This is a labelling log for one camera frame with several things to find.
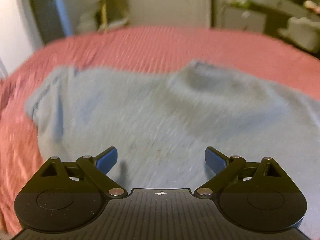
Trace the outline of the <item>gold leg side table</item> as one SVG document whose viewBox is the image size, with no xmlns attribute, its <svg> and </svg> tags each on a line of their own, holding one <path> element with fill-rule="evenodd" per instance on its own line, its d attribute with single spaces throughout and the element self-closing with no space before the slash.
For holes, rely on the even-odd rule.
<svg viewBox="0 0 320 240">
<path fill-rule="evenodd" d="M 100 5 L 98 30 L 118 29 L 129 24 L 128 0 L 98 0 L 98 3 Z"/>
</svg>

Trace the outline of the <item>grey vanity desk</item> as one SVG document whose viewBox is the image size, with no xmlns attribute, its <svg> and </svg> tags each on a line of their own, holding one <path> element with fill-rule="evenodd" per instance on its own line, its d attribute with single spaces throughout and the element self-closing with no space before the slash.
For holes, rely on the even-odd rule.
<svg viewBox="0 0 320 240">
<path fill-rule="evenodd" d="M 276 37 L 277 30 L 286 28 L 290 18 L 306 17 L 313 22 L 319 15 L 291 0 L 248 0 L 249 5 L 223 5 L 221 28 L 261 33 Z"/>
</svg>

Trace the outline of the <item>white shell chair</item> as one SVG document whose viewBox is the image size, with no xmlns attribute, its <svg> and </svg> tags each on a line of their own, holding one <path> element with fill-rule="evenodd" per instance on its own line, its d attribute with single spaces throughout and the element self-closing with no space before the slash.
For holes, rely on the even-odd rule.
<svg viewBox="0 0 320 240">
<path fill-rule="evenodd" d="M 277 29 L 277 34 L 309 53 L 319 52 L 319 22 L 292 17 L 285 28 Z"/>
</svg>

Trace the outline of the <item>pink ribbed bedspread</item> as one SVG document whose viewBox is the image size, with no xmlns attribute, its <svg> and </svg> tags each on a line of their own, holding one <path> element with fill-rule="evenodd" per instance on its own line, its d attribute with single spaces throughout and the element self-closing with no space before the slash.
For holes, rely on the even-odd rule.
<svg viewBox="0 0 320 240">
<path fill-rule="evenodd" d="M 35 52 L 1 81 L 1 239 L 21 229 L 13 202 L 42 165 L 24 103 L 57 66 L 169 72 L 193 59 L 277 81 L 319 98 L 319 60 L 263 34 L 220 29 L 130 27 L 72 36 Z"/>
</svg>

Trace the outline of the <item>grey sweatpants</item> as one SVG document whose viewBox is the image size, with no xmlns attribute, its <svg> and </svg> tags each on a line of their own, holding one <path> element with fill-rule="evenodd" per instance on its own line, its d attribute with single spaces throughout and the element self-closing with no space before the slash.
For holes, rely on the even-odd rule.
<svg viewBox="0 0 320 240">
<path fill-rule="evenodd" d="M 195 189 L 214 175 L 209 146 L 274 158 L 308 202 L 300 229 L 319 238 L 319 101 L 236 70 L 192 62 L 171 74 L 54 70 L 25 103 L 42 157 L 74 161 L 114 146 L 126 189 Z"/>
</svg>

